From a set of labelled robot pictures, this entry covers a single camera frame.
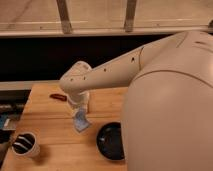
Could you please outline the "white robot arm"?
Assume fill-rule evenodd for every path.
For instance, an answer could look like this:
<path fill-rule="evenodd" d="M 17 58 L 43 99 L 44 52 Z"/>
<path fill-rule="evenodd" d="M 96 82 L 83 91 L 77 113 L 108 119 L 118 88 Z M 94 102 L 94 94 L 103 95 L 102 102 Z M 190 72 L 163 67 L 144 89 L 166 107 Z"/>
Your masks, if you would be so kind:
<path fill-rule="evenodd" d="M 125 87 L 121 127 L 128 171 L 213 171 L 213 35 L 176 33 L 61 78 L 68 102 Z"/>

